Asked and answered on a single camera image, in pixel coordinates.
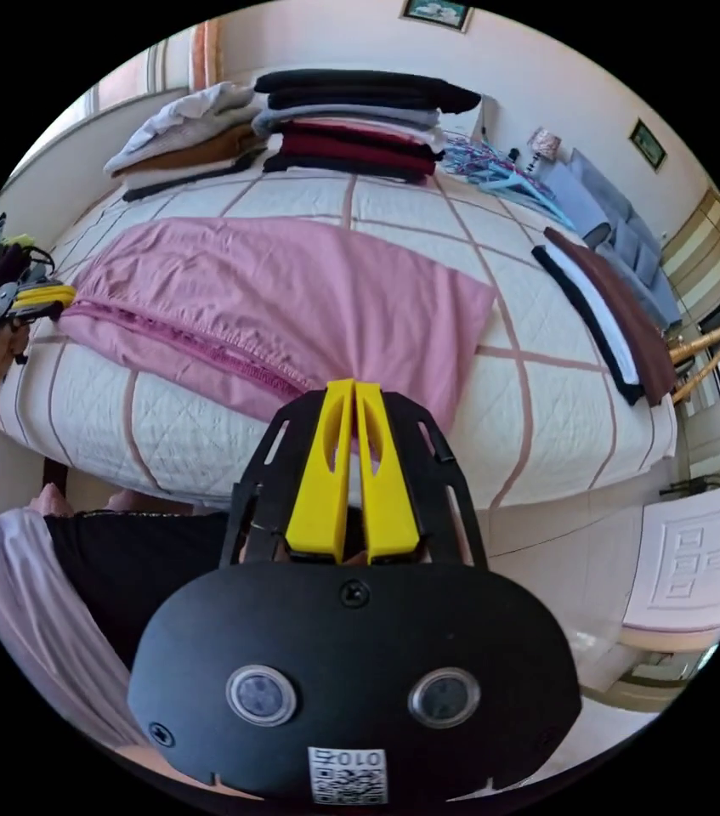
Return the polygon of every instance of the brown folded shirt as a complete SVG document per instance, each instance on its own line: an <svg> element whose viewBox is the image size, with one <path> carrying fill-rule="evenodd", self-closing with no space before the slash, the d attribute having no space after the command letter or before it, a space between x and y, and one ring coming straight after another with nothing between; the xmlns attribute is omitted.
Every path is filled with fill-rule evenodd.
<svg viewBox="0 0 720 816"><path fill-rule="evenodd" d="M185 147L183 150L162 153L150 159L143 159L130 167L116 170L113 175L125 176L128 173L141 173L143 170L178 170L181 167L225 162L227 159L236 159L242 153L258 147L264 141L255 135L249 122L244 122L219 133L218 136L213 136L206 142Z"/></svg>
<svg viewBox="0 0 720 816"><path fill-rule="evenodd" d="M544 235L578 265L598 290L626 338L649 405L659 405L674 388L677 373L657 326L643 311L629 285L605 258L585 246L573 244L552 227L547 227Z"/></svg>

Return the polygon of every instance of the lamp shade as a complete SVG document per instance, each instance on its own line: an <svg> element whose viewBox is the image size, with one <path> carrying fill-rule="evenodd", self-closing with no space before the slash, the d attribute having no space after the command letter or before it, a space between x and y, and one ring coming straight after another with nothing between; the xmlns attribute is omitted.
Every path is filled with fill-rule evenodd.
<svg viewBox="0 0 720 816"><path fill-rule="evenodd" d="M558 155L558 148L561 146L561 139L554 133L550 133L544 127L539 127L527 142L533 153L554 162Z"/></svg>

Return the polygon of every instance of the qr code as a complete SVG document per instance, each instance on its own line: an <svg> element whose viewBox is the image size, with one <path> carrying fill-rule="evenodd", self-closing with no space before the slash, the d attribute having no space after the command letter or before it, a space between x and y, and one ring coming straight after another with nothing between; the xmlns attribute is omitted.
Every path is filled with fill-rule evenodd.
<svg viewBox="0 0 720 816"><path fill-rule="evenodd" d="M388 804L385 751L309 748L309 772L315 804Z"/></svg>

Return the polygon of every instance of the curtain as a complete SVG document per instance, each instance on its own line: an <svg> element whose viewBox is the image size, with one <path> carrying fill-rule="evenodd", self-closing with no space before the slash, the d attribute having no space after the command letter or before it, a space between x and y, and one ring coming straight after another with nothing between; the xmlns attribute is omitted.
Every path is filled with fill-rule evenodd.
<svg viewBox="0 0 720 816"><path fill-rule="evenodd" d="M199 23L190 41L190 90L201 91L223 81L222 54L224 18Z"/></svg>

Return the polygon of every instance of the lens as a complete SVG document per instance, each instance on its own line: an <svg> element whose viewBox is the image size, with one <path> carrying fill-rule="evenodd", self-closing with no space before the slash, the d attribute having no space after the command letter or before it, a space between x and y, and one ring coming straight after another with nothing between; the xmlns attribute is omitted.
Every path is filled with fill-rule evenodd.
<svg viewBox="0 0 720 816"><path fill-rule="evenodd" d="M226 700L248 723L282 725L297 708L292 684L268 666L243 666L226 683Z"/></svg>
<svg viewBox="0 0 720 816"><path fill-rule="evenodd" d="M476 678L457 668L426 674L411 691L408 708L428 728L454 728L469 719L481 699Z"/></svg>

